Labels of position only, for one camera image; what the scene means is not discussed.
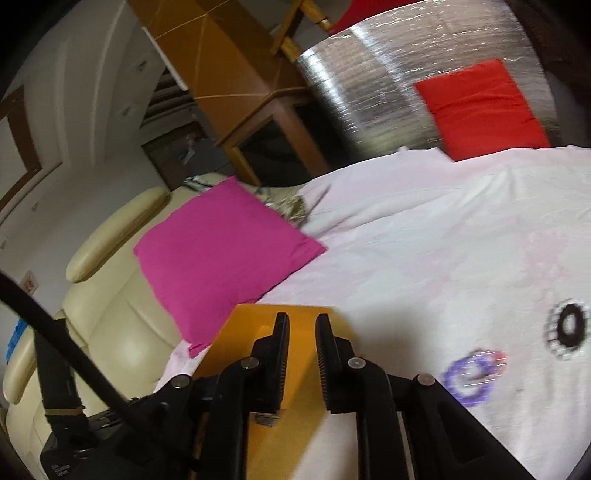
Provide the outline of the pink white blanket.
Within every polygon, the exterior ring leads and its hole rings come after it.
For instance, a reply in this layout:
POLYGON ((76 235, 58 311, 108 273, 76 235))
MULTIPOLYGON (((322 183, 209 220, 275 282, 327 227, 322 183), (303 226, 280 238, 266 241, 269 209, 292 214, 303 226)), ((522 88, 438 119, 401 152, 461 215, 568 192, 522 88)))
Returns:
POLYGON ((301 193, 315 199, 304 232, 327 250, 263 302, 339 311, 356 351, 403 377, 503 352, 473 414, 534 477, 566 478, 590 442, 590 349, 558 359, 545 327, 590 298, 589 150, 402 150, 301 193))

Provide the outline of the red pillow on bed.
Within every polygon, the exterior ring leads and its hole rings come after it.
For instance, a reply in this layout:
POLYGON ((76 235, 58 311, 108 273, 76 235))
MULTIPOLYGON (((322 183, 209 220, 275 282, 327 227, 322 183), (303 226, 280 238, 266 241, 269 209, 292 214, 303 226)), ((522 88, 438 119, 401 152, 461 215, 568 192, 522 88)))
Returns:
POLYGON ((540 121, 500 59, 415 83, 454 161, 548 148, 540 121))

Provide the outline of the wooden cabinet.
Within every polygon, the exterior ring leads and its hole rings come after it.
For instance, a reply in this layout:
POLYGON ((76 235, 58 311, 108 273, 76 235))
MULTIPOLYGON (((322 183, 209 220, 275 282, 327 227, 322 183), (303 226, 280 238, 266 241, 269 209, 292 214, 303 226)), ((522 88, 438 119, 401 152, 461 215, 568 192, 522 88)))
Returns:
POLYGON ((274 53, 273 37, 236 1, 133 1, 131 9, 187 86, 239 179, 263 184, 246 155, 260 131, 283 152, 271 169, 284 183, 329 172, 297 106, 311 91, 297 67, 274 53))

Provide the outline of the magenta pillow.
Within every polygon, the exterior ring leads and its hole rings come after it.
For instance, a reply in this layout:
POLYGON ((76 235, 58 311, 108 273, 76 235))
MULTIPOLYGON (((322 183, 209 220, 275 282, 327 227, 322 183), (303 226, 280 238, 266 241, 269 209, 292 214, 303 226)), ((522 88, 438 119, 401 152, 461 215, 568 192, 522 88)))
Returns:
POLYGON ((133 253, 194 358, 236 305, 259 301, 325 250, 230 177, 148 230, 133 253))

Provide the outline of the floral patterned cushion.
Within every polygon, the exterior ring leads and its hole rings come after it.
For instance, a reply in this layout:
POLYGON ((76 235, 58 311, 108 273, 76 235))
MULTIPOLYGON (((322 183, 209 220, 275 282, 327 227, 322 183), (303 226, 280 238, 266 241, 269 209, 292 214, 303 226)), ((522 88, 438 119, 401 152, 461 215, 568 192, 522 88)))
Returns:
POLYGON ((312 209, 322 199, 322 191, 304 193, 304 185, 294 187, 259 187, 254 192, 257 198, 280 214, 294 227, 301 227, 307 221, 312 209))

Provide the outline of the large red cushion behind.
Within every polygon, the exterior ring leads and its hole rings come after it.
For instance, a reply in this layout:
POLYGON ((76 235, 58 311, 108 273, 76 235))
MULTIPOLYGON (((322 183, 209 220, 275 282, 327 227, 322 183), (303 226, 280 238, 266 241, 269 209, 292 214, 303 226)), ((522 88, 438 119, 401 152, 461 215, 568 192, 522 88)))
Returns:
POLYGON ((339 33, 367 18, 417 2, 418 0, 352 0, 344 15, 329 32, 339 33))

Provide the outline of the beige leather sofa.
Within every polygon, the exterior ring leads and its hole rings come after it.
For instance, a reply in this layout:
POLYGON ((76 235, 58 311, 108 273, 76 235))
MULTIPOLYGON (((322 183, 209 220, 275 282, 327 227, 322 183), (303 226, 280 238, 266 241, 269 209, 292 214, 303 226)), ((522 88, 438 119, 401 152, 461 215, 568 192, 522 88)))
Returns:
MULTIPOLYGON (((151 227, 197 192, 151 188, 111 215, 72 257, 71 286, 55 314, 70 337, 124 397, 151 394, 181 340, 170 315, 155 299, 133 253, 151 227)), ((51 429, 41 400, 34 335, 20 338, 2 381, 9 407, 4 430, 28 473, 42 479, 40 454, 51 429)))

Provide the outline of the orange cardboard box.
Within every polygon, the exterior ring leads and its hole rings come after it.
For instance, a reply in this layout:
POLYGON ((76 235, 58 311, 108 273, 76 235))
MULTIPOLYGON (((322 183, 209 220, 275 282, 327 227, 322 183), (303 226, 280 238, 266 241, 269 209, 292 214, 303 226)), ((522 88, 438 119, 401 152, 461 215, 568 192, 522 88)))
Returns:
POLYGON ((211 381, 214 417, 200 456, 208 479, 289 479, 322 422, 315 324, 356 333, 330 307, 235 307, 193 377, 211 381))

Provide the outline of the wooden stair railing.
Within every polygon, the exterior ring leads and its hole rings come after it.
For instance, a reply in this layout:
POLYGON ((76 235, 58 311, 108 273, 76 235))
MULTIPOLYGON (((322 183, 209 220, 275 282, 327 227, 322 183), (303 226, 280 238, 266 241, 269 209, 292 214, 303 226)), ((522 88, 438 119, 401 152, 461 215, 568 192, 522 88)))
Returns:
POLYGON ((280 25, 271 31, 270 55, 283 55, 290 63, 296 63, 304 52, 307 36, 325 38, 334 29, 329 15, 322 10, 317 1, 291 1, 287 14, 280 25))

